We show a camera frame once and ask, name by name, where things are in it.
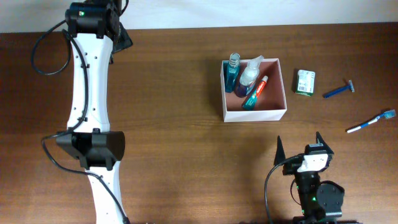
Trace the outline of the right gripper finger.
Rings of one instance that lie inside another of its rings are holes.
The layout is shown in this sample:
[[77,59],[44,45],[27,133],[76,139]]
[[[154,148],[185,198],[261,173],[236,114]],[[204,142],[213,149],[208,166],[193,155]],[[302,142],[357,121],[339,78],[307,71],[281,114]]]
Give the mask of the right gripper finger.
[[274,158],[274,165],[278,165],[281,162],[285,161],[286,157],[285,157],[285,152],[284,152],[284,147],[282,144],[282,140],[280,138],[280,136],[277,137],[277,149],[275,152],[275,158]]
[[317,131],[316,132],[316,140],[318,144],[321,144],[323,149],[326,151],[327,154],[334,154],[333,150],[328,146],[328,144],[323,140],[321,134]]

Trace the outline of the green white soap box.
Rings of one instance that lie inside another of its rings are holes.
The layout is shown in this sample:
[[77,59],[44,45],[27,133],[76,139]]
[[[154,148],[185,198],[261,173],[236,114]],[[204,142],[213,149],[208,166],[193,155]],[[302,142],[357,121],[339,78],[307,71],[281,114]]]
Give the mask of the green white soap box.
[[300,95],[312,96],[315,86],[315,72],[298,70],[295,92]]

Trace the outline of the teal toothpaste tube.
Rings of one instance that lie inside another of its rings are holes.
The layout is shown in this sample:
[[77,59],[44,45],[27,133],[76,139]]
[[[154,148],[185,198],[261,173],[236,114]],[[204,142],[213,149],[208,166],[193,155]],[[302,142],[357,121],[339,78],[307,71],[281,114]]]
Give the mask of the teal toothpaste tube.
[[256,87],[256,89],[251,94],[251,96],[247,98],[246,102],[243,104],[244,110],[251,111],[254,109],[260,94],[262,93],[263,89],[267,85],[268,78],[269,78],[268,76],[264,76],[262,78],[261,82]]

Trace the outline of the blue white toothbrush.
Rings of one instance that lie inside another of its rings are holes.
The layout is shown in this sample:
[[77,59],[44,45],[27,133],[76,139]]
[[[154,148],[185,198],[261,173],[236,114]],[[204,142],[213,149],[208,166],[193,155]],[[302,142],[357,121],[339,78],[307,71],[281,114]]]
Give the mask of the blue white toothbrush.
[[371,118],[368,121],[365,121],[357,126],[353,126],[352,128],[347,129],[346,133],[353,133],[355,131],[358,131],[358,130],[363,129],[371,124],[378,122],[380,119],[391,119],[391,118],[395,117],[396,115],[397,115],[397,113],[395,110],[384,111],[381,114],[376,115],[375,117]]

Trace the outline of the clear blue sanitizer bottle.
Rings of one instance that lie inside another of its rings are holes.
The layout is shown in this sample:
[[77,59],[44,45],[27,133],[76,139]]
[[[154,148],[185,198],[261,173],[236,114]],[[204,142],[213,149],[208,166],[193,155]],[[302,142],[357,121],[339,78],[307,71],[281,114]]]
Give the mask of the clear blue sanitizer bottle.
[[260,55],[247,63],[235,89],[235,94],[238,97],[243,98],[252,91],[259,76],[259,66],[263,60],[264,57]]

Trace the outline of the teal mouthwash bottle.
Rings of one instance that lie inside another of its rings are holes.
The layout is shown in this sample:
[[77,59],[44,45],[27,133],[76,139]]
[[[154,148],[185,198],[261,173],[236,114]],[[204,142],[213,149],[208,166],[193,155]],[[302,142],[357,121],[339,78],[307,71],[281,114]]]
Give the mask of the teal mouthwash bottle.
[[226,66],[225,76],[225,92],[231,93],[234,91],[236,79],[240,71],[240,54],[232,53]]

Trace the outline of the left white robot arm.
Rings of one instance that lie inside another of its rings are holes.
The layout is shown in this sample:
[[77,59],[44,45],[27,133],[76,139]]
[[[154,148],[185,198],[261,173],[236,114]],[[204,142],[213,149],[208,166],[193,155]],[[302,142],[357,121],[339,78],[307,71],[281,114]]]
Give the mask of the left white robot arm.
[[78,160],[89,178],[97,223],[129,223],[119,184],[125,135],[112,131],[107,110],[113,53],[131,46],[119,18],[125,1],[74,2],[65,13],[74,56],[73,98],[67,131],[56,143]]

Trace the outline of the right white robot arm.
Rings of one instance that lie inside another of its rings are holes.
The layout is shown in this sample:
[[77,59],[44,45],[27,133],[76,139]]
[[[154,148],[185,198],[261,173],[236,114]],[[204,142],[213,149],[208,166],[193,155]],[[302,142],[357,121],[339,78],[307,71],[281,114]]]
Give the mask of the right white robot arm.
[[294,176],[301,217],[294,217],[292,223],[336,223],[342,216],[341,207],[345,190],[330,180],[322,181],[319,173],[326,170],[334,152],[316,133],[316,143],[305,146],[303,153],[287,158],[281,138],[277,138],[274,165],[282,166],[283,175]]

